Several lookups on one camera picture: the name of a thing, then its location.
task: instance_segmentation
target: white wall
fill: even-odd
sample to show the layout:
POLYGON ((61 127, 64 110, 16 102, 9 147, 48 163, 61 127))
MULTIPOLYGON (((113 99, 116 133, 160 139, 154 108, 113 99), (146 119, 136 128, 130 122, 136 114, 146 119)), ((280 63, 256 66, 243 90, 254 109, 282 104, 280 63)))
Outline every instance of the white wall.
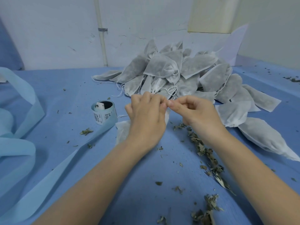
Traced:
POLYGON ((247 22, 240 55, 300 69, 300 0, 242 0, 235 28, 247 22))
MULTIPOLYGON (((193 0, 99 0, 109 66, 125 66, 148 40, 158 48, 212 49, 228 34, 188 33, 193 0)), ((102 67, 93 0, 0 0, 0 17, 27 70, 102 67)))

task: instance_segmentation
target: blue ribbon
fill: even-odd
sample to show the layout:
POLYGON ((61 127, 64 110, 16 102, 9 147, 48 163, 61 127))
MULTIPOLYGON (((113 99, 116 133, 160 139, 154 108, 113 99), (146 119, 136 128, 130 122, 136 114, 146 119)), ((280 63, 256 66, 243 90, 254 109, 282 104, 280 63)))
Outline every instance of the blue ribbon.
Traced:
MULTIPOLYGON (((9 83, 11 83, 11 85, 26 101, 32 104, 32 107, 29 110, 25 120, 14 134, 11 132, 13 126, 12 114, 7 110, 0 109, 0 157, 17 155, 29 156, 26 162, 0 179, 0 197, 2 197, 15 184, 17 184, 18 181, 31 172, 35 164, 35 146, 33 143, 20 138, 24 136, 30 129, 32 129, 42 119, 45 113, 40 105, 34 89, 32 86, 30 86, 30 84, 7 68, 0 67, 0 73, 5 79, 7 79, 7 81, 9 81, 9 83)), ((108 111, 109 110, 112 111, 112 115, 104 122, 100 129, 94 133, 87 143, 106 132, 118 121, 114 103, 113 106, 108 109, 108 111)), ((77 152, 82 147, 86 147, 87 143, 69 155, 54 170, 44 177, 32 190, 22 197, 11 209, 2 215, 0 217, 0 224, 18 223, 32 216, 41 206, 77 152)))

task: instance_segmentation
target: vertical pipe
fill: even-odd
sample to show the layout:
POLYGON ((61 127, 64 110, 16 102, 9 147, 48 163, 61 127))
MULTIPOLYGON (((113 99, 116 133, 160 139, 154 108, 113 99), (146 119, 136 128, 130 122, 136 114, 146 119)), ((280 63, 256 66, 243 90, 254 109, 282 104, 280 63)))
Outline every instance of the vertical pipe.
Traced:
MULTIPOLYGON (((100 14, 100 8, 99 8, 99 0, 94 0, 94 5, 95 5, 98 28, 102 28, 101 14, 100 14)), ((100 43, 101 43, 103 65, 105 67, 108 67, 106 50, 105 50, 105 43, 104 43, 104 32, 103 31, 99 31, 99 37, 100 37, 100 43)))

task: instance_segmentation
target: blue table surface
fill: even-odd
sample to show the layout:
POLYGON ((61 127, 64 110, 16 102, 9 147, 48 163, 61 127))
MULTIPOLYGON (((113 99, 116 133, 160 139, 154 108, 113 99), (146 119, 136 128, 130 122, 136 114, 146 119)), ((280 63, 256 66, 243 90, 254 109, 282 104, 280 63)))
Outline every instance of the blue table surface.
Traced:
MULTIPOLYGON (((91 80, 92 75, 99 75, 110 69, 117 68, 16 71, 17 75, 35 89, 46 116, 24 137, 36 146, 37 157, 33 171, 0 199, 0 215, 70 155, 76 149, 74 145, 85 143, 89 135, 80 135, 82 130, 99 128, 90 108, 92 103, 110 97, 116 105, 117 114, 126 114, 124 106, 130 102, 129 97, 112 97, 120 93, 115 84, 100 84, 91 80)), ((289 72, 280 70, 279 74, 278 71, 275 76, 276 70, 272 70, 271 76, 263 64, 234 68, 234 72, 242 76, 244 83, 282 100, 272 113, 262 110, 251 112, 248 116, 265 120, 300 155, 300 98, 297 96, 300 85, 282 78, 291 76, 289 72)), ((24 120, 30 104, 6 83, 0 85, 0 107, 9 110, 15 117, 15 130, 24 120)), ((123 117, 119 121, 127 119, 128 117, 123 117)), ((223 189, 214 178, 208 177, 200 169, 200 161, 206 163, 206 160, 196 154, 186 129, 173 131, 173 126, 179 123, 181 117, 171 112, 167 130, 158 144, 163 150, 152 150, 134 167, 99 224, 156 224, 159 216, 166 216, 171 225, 192 224, 190 213, 198 209, 204 210, 204 195, 215 193, 220 196, 218 206, 225 210, 214 213, 216 224, 262 224, 226 168, 223 177, 237 196, 223 189), (158 186, 156 181, 162 181, 163 184, 158 186), (175 186, 185 189, 182 195, 172 190, 175 186)), ((300 194, 299 162, 260 149, 242 136, 237 128, 229 128, 229 131, 300 194)), ((116 127, 111 128, 98 140, 95 147, 82 152, 58 181, 42 207, 31 218, 19 224, 31 224, 99 163, 114 147, 116 134, 116 127)), ((22 156, 0 158, 0 178, 25 159, 22 156)))

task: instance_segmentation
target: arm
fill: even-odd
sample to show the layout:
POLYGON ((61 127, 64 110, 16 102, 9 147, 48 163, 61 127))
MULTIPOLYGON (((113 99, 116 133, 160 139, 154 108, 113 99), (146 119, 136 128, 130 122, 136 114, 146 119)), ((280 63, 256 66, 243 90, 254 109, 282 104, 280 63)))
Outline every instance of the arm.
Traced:
POLYGON ((215 150, 264 224, 299 224, 300 196, 227 131, 210 101, 185 96, 167 105, 215 150))
POLYGON ((166 129, 165 98, 133 95, 125 109, 131 119, 128 138, 47 209, 33 225, 98 224, 134 165, 161 139, 166 129))

